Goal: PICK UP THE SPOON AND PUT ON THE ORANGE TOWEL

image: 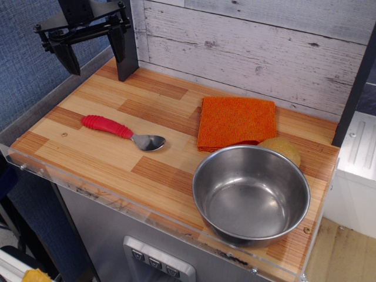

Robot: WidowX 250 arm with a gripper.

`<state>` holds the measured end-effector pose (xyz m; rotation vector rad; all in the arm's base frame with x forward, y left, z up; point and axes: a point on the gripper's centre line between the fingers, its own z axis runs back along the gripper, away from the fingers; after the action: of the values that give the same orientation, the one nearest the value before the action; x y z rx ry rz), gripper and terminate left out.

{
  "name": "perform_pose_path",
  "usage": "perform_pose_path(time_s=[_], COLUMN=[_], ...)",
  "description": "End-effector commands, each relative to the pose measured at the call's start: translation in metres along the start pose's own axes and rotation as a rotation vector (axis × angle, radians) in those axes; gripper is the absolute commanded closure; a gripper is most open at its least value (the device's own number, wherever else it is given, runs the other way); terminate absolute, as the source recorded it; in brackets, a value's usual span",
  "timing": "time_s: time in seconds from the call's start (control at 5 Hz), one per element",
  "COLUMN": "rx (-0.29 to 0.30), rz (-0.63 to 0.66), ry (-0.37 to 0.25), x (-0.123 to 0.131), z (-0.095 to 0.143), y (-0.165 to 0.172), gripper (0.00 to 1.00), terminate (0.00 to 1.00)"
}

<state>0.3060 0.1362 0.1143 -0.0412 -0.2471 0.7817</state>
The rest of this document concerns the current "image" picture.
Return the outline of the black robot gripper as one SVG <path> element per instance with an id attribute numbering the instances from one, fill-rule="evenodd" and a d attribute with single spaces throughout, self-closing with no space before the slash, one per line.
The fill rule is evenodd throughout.
<path id="1" fill-rule="evenodd" d="M 71 75 L 80 66 L 71 45 L 107 36 L 117 63 L 125 59 L 124 33 L 130 28 L 123 1 L 59 1 L 61 10 L 34 26 L 44 48 L 51 48 Z"/>

